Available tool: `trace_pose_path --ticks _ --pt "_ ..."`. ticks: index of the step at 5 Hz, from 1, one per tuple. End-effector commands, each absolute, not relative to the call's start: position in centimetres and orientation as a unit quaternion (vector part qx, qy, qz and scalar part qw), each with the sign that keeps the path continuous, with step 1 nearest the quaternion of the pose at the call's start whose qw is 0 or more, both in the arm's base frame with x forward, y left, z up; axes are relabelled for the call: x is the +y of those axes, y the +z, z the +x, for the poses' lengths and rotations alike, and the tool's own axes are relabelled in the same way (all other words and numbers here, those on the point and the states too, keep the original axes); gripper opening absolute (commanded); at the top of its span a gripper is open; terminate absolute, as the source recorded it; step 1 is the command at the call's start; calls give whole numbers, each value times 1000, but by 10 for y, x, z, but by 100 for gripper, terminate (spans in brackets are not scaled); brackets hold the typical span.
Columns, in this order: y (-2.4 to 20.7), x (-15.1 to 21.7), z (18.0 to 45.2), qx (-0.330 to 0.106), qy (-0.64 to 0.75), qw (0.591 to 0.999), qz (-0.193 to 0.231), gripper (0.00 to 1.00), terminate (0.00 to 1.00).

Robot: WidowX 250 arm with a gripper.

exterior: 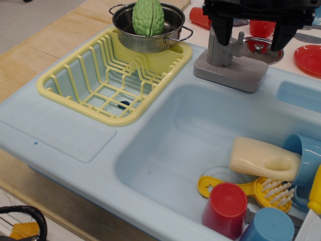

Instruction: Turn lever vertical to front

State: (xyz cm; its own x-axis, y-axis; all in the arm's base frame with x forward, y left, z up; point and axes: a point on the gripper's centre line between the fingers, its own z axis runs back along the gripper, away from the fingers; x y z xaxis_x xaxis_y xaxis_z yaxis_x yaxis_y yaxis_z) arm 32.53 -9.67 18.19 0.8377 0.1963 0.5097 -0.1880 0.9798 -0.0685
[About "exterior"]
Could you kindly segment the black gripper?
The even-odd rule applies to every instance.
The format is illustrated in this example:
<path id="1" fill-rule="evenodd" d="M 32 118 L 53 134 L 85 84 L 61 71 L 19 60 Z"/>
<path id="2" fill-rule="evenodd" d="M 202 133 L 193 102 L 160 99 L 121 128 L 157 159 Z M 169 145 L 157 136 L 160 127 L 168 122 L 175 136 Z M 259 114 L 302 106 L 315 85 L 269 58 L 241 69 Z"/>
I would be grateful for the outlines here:
<path id="1" fill-rule="evenodd" d="M 233 18 L 277 22 L 271 44 L 272 51 L 282 50 L 294 37 L 297 25 L 282 21 L 312 20 L 315 1 L 204 1 L 203 14 L 212 19 L 218 42 L 227 46 L 233 28 Z"/>

